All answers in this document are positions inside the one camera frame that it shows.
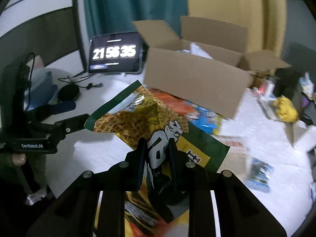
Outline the orange snack bag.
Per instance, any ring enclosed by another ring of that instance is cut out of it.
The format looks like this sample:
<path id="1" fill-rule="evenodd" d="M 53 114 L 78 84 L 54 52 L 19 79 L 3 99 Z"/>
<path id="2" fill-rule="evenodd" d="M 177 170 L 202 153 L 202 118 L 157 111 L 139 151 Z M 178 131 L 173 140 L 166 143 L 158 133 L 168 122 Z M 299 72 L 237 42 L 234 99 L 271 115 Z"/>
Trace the orange snack bag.
<path id="1" fill-rule="evenodd" d="M 164 91 L 151 88 L 150 92 L 164 102 L 169 108 L 174 110 L 178 115 L 193 121 L 199 118 L 199 112 L 191 105 L 187 104 L 186 100 L 177 98 Z"/>

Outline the green yellow snack bag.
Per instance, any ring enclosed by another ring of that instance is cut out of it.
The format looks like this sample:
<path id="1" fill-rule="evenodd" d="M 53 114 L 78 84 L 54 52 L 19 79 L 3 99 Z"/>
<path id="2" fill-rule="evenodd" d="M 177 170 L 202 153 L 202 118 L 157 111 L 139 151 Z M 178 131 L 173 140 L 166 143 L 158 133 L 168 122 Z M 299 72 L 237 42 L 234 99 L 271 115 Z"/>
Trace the green yellow snack bag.
<path id="1" fill-rule="evenodd" d="M 209 176 L 229 147 L 178 115 L 136 81 L 103 104 L 85 122 L 97 133 L 113 133 L 131 151 L 109 171 L 111 190 L 103 192 L 100 220 L 118 226 L 118 236 L 215 236 Z M 138 187 L 140 138 L 147 157 Z M 175 139 L 177 174 L 172 178 L 168 143 Z"/>

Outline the black round earphone case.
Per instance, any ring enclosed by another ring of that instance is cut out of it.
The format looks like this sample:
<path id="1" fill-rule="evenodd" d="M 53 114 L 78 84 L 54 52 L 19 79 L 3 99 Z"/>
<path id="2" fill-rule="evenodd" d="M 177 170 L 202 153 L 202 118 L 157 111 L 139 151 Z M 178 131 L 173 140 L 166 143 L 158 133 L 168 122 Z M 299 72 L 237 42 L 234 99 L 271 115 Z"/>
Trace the black round earphone case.
<path id="1" fill-rule="evenodd" d="M 75 101 L 80 96 L 80 89 L 75 84 L 65 85 L 58 92 L 57 98 L 59 102 Z"/>

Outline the blue cartoon snack bag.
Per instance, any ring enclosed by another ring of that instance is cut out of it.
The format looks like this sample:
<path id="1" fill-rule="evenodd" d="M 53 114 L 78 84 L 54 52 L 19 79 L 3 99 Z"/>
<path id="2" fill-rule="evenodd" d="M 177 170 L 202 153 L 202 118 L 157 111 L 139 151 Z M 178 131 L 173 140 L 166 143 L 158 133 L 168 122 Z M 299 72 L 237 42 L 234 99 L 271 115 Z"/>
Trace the blue cartoon snack bag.
<path id="1" fill-rule="evenodd" d="M 220 132 L 222 116 L 192 102 L 186 103 L 193 108 L 193 112 L 187 113 L 185 118 L 194 126 L 210 135 Z"/>

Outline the toast bread bag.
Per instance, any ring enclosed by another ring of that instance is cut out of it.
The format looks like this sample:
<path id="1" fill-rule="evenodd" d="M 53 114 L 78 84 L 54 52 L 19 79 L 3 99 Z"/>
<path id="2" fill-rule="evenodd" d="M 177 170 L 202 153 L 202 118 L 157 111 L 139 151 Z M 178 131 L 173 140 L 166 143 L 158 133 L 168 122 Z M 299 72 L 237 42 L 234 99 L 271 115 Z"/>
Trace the toast bread bag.
<path id="1" fill-rule="evenodd" d="M 244 139 L 240 136 L 223 135 L 215 136 L 215 139 L 229 147 L 229 151 L 217 172 L 230 170 L 240 180 L 244 180 L 248 174 L 251 160 L 250 150 Z"/>

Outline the tablet showing clock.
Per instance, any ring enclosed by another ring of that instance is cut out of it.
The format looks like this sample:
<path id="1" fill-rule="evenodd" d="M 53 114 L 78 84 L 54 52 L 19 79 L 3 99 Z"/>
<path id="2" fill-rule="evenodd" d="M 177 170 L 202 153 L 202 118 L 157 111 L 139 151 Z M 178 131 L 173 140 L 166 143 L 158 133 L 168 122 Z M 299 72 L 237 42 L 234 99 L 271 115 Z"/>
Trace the tablet showing clock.
<path id="1" fill-rule="evenodd" d="M 143 40 L 138 32 L 94 36 L 90 41 L 88 72 L 139 74 Z"/>

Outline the small blue snack packet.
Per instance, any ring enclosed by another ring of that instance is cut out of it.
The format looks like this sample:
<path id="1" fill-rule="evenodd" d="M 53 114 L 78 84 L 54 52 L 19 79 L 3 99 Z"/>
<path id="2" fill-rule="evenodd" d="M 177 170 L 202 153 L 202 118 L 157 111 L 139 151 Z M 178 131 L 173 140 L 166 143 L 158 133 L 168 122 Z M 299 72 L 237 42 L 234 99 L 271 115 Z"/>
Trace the small blue snack packet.
<path id="1" fill-rule="evenodd" d="M 274 172 L 274 167 L 269 163 L 261 161 L 257 158 L 252 158 L 251 168 L 248 177 L 245 180 L 245 185 L 249 189 L 257 190 L 263 193 L 270 193 L 269 179 Z"/>

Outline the brown cardboard box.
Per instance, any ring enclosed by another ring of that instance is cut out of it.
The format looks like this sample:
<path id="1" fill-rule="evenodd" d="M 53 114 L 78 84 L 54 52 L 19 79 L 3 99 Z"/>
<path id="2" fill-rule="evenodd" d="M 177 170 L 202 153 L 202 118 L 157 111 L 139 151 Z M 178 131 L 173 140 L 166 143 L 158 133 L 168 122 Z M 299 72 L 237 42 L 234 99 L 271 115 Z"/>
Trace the brown cardboard box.
<path id="1" fill-rule="evenodd" d="M 270 50 L 247 52 L 247 29 L 181 17 L 177 35 L 162 20 L 134 23 L 148 45 L 144 84 L 232 119 L 258 74 L 288 67 Z"/>

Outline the teal curtain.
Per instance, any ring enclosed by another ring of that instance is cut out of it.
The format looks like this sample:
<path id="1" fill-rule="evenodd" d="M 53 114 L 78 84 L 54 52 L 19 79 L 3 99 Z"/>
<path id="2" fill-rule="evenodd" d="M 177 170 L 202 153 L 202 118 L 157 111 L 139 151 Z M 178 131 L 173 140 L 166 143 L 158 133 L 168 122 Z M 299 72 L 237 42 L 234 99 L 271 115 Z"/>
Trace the teal curtain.
<path id="1" fill-rule="evenodd" d="M 163 20 L 177 34 L 187 0 L 84 0 L 88 36 L 135 31 L 133 21 Z"/>

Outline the white charger plug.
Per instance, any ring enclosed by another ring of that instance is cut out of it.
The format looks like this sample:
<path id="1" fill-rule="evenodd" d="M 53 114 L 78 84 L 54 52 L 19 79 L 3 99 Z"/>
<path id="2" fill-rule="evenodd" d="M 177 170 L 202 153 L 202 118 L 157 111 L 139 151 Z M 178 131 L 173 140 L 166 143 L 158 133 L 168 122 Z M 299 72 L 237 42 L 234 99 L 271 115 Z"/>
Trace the white charger plug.
<path id="1" fill-rule="evenodd" d="M 274 90 L 275 84 L 272 80 L 265 79 L 261 84 L 259 91 L 264 98 L 269 98 Z"/>

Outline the yellow duck pouch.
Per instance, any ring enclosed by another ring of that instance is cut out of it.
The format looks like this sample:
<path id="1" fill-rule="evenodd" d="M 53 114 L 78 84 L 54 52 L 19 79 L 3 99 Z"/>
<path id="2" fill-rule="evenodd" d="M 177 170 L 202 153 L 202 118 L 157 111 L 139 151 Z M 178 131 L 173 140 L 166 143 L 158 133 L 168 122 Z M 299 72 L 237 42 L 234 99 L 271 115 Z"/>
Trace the yellow duck pouch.
<path id="1" fill-rule="evenodd" d="M 273 102 L 276 117 L 282 122 L 293 123 L 298 119 L 298 112 L 288 98 L 281 96 Z"/>

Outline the white stand device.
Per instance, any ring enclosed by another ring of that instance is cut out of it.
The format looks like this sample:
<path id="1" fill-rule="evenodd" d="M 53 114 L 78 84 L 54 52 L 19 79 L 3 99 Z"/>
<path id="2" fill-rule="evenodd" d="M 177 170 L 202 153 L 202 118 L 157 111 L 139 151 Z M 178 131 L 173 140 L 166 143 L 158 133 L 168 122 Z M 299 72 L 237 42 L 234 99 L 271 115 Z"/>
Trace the white stand device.
<path id="1" fill-rule="evenodd" d="M 288 135 L 291 146 L 301 152 L 310 152 L 315 148 L 315 126 L 307 125 L 301 120 L 288 124 Z"/>

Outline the yellow curtain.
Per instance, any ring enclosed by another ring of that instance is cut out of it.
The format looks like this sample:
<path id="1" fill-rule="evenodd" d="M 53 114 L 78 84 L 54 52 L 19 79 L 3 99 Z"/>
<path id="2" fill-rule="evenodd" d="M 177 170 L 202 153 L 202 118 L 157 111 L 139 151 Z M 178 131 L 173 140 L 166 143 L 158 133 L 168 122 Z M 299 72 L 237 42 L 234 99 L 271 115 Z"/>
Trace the yellow curtain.
<path id="1" fill-rule="evenodd" d="M 190 16 L 248 29 L 246 50 L 267 49 L 280 56 L 287 23 L 287 0 L 187 0 Z"/>

